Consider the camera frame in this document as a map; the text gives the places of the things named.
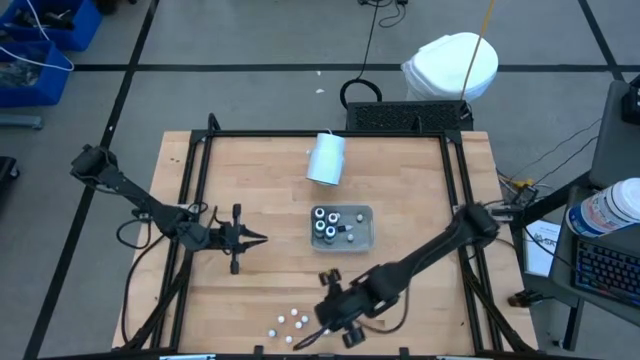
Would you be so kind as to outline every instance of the white cable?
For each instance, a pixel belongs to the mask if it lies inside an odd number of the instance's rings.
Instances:
[[[44,36],[45,39],[51,41],[51,39],[49,39],[47,34],[44,32],[44,29],[42,28],[42,24],[40,24],[40,18],[38,18],[38,14],[36,13],[36,9],[33,7],[33,4],[31,4],[31,0],[27,0],[27,4],[29,4],[29,7],[31,8],[33,17],[36,19],[36,24],[38,24],[38,29],[40,29],[40,32],[42,32],[42,36]]]
[[[63,68],[61,66],[57,66],[57,65],[43,64],[43,63],[39,63],[37,61],[25,59],[25,58],[20,57],[20,56],[18,56],[16,54],[10,53],[7,49],[3,48],[2,46],[0,46],[0,51],[3,51],[5,54],[7,54],[7,55],[9,55],[11,57],[14,57],[14,58],[16,58],[18,60],[21,60],[21,61],[24,61],[24,62],[28,62],[29,64],[40,65],[40,66],[43,66],[43,67],[50,67],[50,68],[53,68],[53,69],[59,69],[59,70],[64,70],[64,71],[69,71],[69,72],[73,71],[73,63],[71,61],[69,61],[69,64],[71,64],[71,69],[67,69],[67,68]]]
[[[42,33],[42,36],[44,36],[45,39],[51,41],[51,39],[49,39],[49,36],[47,36],[47,34],[44,32],[44,29],[42,28],[42,24],[40,24],[40,19],[38,18],[38,14],[36,13],[36,9],[33,7],[33,4],[31,4],[31,0],[27,0],[27,4],[29,4],[29,7],[31,8],[31,11],[33,12],[33,17],[36,20],[36,24],[38,24],[38,28],[40,29],[40,32]],[[9,56],[11,56],[11,57],[13,57],[13,58],[15,58],[17,60],[28,62],[30,64],[39,65],[39,66],[42,66],[42,67],[48,67],[48,68],[52,68],[52,69],[68,71],[68,72],[72,72],[75,69],[75,65],[73,64],[73,62],[71,62],[71,60],[69,60],[69,58],[67,58],[64,55],[62,55],[62,57],[65,58],[65,60],[67,60],[69,62],[69,65],[71,65],[71,68],[63,68],[63,67],[57,66],[57,65],[44,64],[44,63],[41,63],[41,62],[25,59],[23,57],[20,57],[20,56],[18,56],[16,54],[10,52],[9,50],[5,49],[3,46],[0,46],[0,50],[2,50],[5,54],[7,54],[7,55],[9,55]]]

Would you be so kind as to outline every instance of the blue label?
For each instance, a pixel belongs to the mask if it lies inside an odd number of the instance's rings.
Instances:
[[[584,220],[584,217],[582,216],[582,211],[580,211],[580,205],[576,205],[569,209],[568,215],[571,226],[578,233],[585,235],[588,233],[595,236],[604,234],[602,231],[598,231],[587,224],[587,222]]]

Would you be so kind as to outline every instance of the white cup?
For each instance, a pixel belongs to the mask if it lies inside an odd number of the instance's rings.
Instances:
[[[316,147],[309,153],[307,179],[322,185],[336,186],[344,167],[345,139],[332,134],[318,134]]]

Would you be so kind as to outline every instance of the bottle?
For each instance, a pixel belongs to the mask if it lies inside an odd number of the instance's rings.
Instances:
[[[566,213],[575,234],[597,238],[640,223],[640,178],[620,181]]]

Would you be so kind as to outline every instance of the wooden tabletop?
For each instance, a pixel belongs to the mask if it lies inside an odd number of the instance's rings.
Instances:
[[[188,132],[167,132],[158,156],[151,194],[176,203]],[[345,167],[338,187],[305,179],[306,150],[315,138],[216,138],[213,143],[204,201],[218,205],[218,217],[230,219],[234,203],[242,204],[242,222],[269,236],[269,242],[240,257],[240,274],[229,274],[229,257],[218,251],[195,256],[181,352],[250,353],[264,345],[266,353],[291,353],[294,343],[319,328],[313,306],[326,289],[318,272],[339,268],[343,283],[376,264],[399,260],[444,230],[451,220],[438,140],[428,138],[347,138]],[[464,133],[464,149],[476,201],[501,198],[495,164],[486,133]],[[457,193],[462,201],[455,151],[450,147]],[[198,164],[190,196],[195,192]],[[310,209],[318,204],[366,204],[374,212],[375,247],[366,254],[318,253],[310,245]],[[203,222],[211,212],[202,215]],[[508,228],[500,237],[511,241]],[[146,240],[142,231],[139,241]],[[140,263],[131,282],[127,330],[131,336],[157,302],[168,241]],[[496,305],[522,338],[537,348],[529,310],[512,308],[507,298],[523,289],[514,250],[494,242],[485,250]],[[303,329],[294,327],[291,308],[308,315]],[[400,320],[399,304],[369,323],[393,327]],[[478,306],[486,348],[491,348],[486,314]],[[168,311],[164,344],[173,320]],[[280,325],[278,315],[285,315]],[[267,331],[278,331],[276,338]],[[411,283],[409,318],[398,332],[381,336],[367,332],[368,340],[345,349],[340,334],[331,334],[303,350],[308,353],[472,354],[467,310],[458,258],[455,253],[417,275]],[[121,345],[117,329],[114,345]]]

